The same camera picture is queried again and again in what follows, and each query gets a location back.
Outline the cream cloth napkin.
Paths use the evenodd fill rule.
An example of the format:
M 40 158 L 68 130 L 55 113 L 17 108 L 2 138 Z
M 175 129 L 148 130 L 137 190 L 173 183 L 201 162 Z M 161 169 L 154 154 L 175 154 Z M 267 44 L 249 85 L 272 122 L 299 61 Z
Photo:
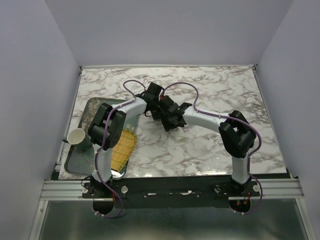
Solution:
M 177 139 L 178 139 L 178 141 L 184 141 L 186 138 L 184 136 L 182 136 L 182 135 L 179 135 L 177 137 Z

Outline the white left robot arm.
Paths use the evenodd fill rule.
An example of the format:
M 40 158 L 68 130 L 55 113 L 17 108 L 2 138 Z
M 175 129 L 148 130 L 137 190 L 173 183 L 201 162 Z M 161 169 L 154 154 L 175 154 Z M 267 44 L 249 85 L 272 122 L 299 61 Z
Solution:
M 93 191 L 101 198 L 111 191 L 108 181 L 112 178 L 112 153 L 120 140 L 127 119 L 152 111 L 160 99 L 164 88 L 150 83 L 143 93 L 133 95 L 132 100 L 110 105 L 102 103 L 88 128 L 88 135 L 97 147 L 94 157 L 92 178 L 97 181 Z

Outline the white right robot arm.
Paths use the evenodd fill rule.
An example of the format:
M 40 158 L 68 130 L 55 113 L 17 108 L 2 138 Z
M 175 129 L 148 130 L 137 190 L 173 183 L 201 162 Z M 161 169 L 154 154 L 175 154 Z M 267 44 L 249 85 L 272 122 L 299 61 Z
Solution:
M 162 96 L 157 104 L 157 116 L 165 131 L 195 125 L 220 134 L 225 150 L 232 157 L 230 191 L 241 196 L 248 190 L 248 151 L 254 146 L 257 134 L 239 111 L 219 116 L 217 113 L 195 110 L 190 103 L 178 105 L 169 96 Z

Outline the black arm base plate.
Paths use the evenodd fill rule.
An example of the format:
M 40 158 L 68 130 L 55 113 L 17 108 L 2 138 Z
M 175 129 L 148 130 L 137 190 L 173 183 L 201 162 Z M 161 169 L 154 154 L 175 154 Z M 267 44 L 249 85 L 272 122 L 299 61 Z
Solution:
M 168 209 L 248 206 L 259 197 L 257 182 L 241 185 L 230 175 L 122 178 L 103 185 L 92 177 L 82 184 L 84 199 L 121 209 Z

